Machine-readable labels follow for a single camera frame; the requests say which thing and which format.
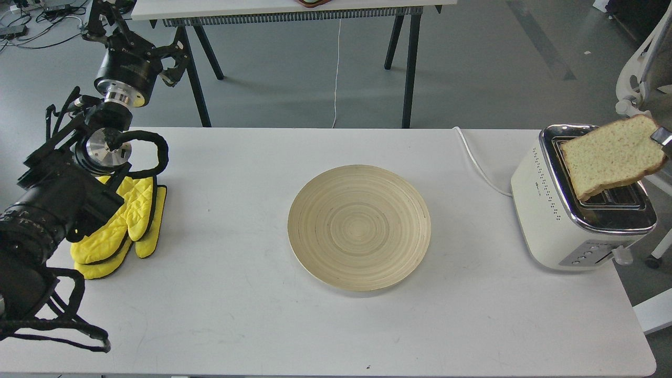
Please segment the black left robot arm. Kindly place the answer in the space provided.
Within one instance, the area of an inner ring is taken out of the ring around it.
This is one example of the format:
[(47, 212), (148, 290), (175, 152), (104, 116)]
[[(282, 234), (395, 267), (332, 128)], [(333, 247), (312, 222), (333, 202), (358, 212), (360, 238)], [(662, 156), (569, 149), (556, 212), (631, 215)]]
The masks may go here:
[(190, 65), (188, 36), (155, 46), (132, 32), (113, 3), (93, 1), (84, 40), (106, 48), (94, 86), (99, 97), (74, 88), (63, 107), (45, 116), (45, 143), (26, 160), (18, 185), (25, 190), (2, 213), (2, 339), (46, 341), (44, 332), (74, 329), (99, 340), (80, 349), (109, 352), (108, 333), (77, 312), (82, 273), (48, 267), (59, 244), (79, 242), (122, 206), (123, 179), (146, 179), (168, 165), (169, 147), (154, 132), (130, 131), (132, 108), (147, 105), (158, 78), (175, 86)]

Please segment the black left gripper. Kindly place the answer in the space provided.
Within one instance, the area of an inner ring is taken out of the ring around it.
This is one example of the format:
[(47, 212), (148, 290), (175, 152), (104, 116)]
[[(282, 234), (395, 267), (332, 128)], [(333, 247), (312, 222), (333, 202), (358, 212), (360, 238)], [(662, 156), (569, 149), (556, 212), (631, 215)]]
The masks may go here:
[[(155, 46), (131, 31), (115, 3), (93, 1), (82, 38), (104, 45), (106, 54), (99, 67), (94, 87), (103, 103), (130, 108), (147, 106), (158, 78), (174, 87), (191, 63), (185, 46), (173, 41)], [(164, 68), (162, 60), (171, 58), (173, 66)]]

